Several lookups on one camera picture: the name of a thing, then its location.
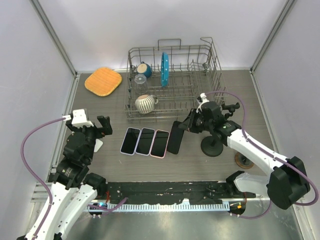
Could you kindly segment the black phone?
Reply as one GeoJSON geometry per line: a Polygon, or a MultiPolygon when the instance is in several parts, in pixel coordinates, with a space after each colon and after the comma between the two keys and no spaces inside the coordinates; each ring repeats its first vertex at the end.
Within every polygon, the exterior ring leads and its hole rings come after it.
{"type": "Polygon", "coordinates": [[[167,151],[174,155],[177,155],[179,153],[181,142],[185,132],[179,127],[180,124],[180,121],[173,122],[167,144],[167,151]]]}

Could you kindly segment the black round-base phone stand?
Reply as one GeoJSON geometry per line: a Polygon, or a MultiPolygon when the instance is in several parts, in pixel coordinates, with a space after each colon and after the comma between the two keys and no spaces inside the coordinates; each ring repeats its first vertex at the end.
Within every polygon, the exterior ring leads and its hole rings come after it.
{"type": "Polygon", "coordinates": [[[240,108],[240,103],[237,102],[236,104],[230,104],[230,105],[225,105],[224,103],[220,107],[221,113],[223,111],[227,111],[227,113],[222,114],[223,118],[219,122],[226,122],[229,117],[232,117],[234,115],[234,112],[240,108]]]}

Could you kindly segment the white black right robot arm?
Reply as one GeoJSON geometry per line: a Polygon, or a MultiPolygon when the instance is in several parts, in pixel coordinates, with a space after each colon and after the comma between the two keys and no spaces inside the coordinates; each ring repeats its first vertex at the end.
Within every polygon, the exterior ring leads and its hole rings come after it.
{"type": "Polygon", "coordinates": [[[286,210],[311,189],[304,163],[296,156],[287,158],[272,151],[250,137],[239,124],[229,120],[239,108],[239,103],[219,106],[214,101],[204,100],[178,127],[195,134],[210,133],[200,144],[205,155],[217,157],[224,147],[229,147],[265,173],[265,176],[245,172],[236,174],[225,186],[230,197],[236,198],[243,192],[268,196],[277,207],[286,210]]]}

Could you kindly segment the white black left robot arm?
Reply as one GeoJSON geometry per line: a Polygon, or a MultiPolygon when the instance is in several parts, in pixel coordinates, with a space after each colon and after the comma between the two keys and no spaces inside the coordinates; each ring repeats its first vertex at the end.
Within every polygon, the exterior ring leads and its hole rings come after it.
{"type": "Polygon", "coordinates": [[[26,161],[24,148],[28,137],[20,146],[20,155],[27,170],[41,183],[48,193],[48,198],[31,229],[21,240],[65,240],[81,213],[94,200],[102,199],[107,192],[107,181],[104,177],[89,173],[96,143],[101,138],[113,133],[110,118],[97,117],[101,127],[88,119],[85,109],[78,109],[61,118],[44,123],[27,134],[30,137],[39,129],[60,121],[71,130],[63,150],[63,159],[57,165],[48,186],[30,168],[26,161]]]}

